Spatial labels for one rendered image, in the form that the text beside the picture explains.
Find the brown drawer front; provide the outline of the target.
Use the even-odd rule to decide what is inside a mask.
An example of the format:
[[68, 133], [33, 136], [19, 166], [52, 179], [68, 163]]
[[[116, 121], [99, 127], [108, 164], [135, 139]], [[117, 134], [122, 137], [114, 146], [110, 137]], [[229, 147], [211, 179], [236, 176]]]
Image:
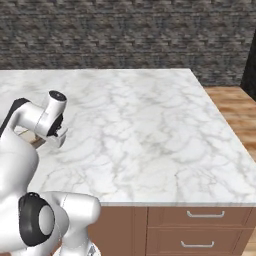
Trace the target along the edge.
[[[220, 214], [223, 218], [190, 218], [186, 211], [193, 214]], [[256, 208], [253, 207], [150, 207], [148, 210], [149, 227], [179, 226], [225, 226], [254, 228]]]
[[[210, 244], [213, 248], [183, 248], [187, 244]], [[242, 230], [149, 228], [146, 253], [151, 256], [235, 256], [241, 255], [247, 238]]]

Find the brown bowl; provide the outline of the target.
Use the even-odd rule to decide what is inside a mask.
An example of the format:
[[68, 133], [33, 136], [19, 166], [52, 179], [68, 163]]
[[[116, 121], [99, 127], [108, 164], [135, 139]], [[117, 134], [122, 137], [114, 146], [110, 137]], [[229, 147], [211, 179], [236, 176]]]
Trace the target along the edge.
[[45, 143], [45, 141], [41, 137], [37, 136], [34, 132], [31, 132], [27, 129], [17, 129], [16, 133], [20, 138], [30, 143], [35, 149], [39, 148]]

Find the black tall cabinet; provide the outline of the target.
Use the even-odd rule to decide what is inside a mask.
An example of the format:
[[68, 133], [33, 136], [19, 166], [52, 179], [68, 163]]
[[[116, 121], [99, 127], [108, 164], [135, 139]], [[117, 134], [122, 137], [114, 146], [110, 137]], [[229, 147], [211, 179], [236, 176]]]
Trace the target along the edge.
[[240, 87], [256, 102], [256, 31], [252, 39]]

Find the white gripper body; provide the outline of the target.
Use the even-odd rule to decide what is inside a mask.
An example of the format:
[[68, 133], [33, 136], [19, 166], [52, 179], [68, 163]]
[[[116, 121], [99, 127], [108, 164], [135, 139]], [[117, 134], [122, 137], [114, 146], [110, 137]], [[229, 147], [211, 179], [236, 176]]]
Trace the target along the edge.
[[43, 136], [43, 139], [51, 146], [60, 148], [66, 140], [67, 131], [67, 128], [61, 128], [60, 130], [57, 130], [54, 135]]

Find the brown cupboard door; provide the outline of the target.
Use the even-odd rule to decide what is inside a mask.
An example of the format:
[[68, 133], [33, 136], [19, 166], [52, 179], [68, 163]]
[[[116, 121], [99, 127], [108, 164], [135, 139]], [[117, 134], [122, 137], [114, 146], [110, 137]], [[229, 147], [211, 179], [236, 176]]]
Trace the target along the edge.
[[146, 256], [146, 207], [103, 206], [88, 228], [102, 256]]

